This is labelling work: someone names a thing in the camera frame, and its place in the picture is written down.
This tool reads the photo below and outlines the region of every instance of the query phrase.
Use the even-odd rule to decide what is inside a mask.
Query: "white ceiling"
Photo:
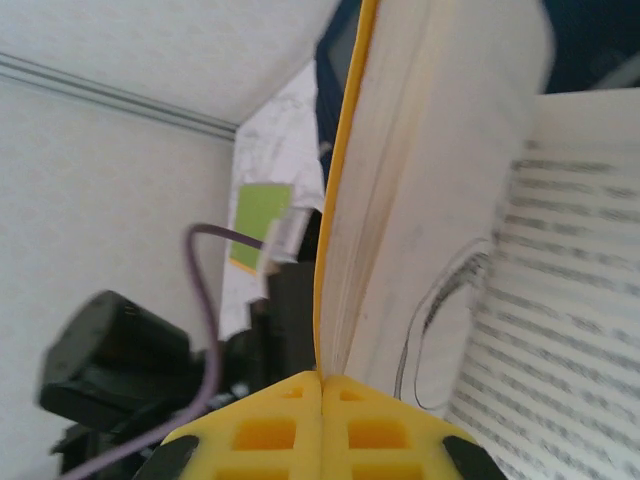
[[[311,57],[336,0],[4,0],[0,52],[240,123]]]

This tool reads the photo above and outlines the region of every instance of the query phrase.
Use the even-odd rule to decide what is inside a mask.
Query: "square hole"
[[[420,465],[355,465],[353,480],[423,480]]]
[[[353,420],[348,426],[349,448],[408,448],[407,432],[397,420]]]
[[[295,388],[292,388],[291,390],[284,392],[281,395],[281,397],[282,398],[302,398],[303,393],[304,393],[304,390],[302,389],[302,387],[295,387]]]
[[[290,450],[296,439],[291,418],[254,418],[242,422],[233,439],[234,450]]]
[[[340,392],[340,400],[343,402],[361,402],[363,398],[357,393],[350,392],[349,390],[342,390]]]
[[[215,480],[289,480],[284,469],[228,468],[220,470]]]

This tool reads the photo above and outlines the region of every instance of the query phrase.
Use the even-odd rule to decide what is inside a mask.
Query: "green sticky note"
[[[258,240],[264,240],[269,225],[281,218],[291,204],[291,185],[281,183],[246,184],[238,190],[238,206],[234,230]],[[237,267],[255,273],[260,252],[233,242],[230,261]]]

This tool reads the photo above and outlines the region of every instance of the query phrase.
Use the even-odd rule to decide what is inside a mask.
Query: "ceiling trim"
[[[0,53],[0,77],[233,141],[238,125]]]

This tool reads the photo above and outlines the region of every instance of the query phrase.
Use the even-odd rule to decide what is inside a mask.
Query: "book page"
[[[423,103],[416,134],[397,150],[403,170],[390,211],[367,213],[362,241],[382,235],[375,260],[358,263],[373,268],[363,298],[350,297],[358,308],[345,320],[357,318],[347,375],[443,412],[471,328],[468,307],[491,248],[496,201],[531,132],[549,41],[536,2],[456,4],[430,90],[410,99]]]
[[[539,107],[447,419],[510,479],[638,479],[640,91]]]

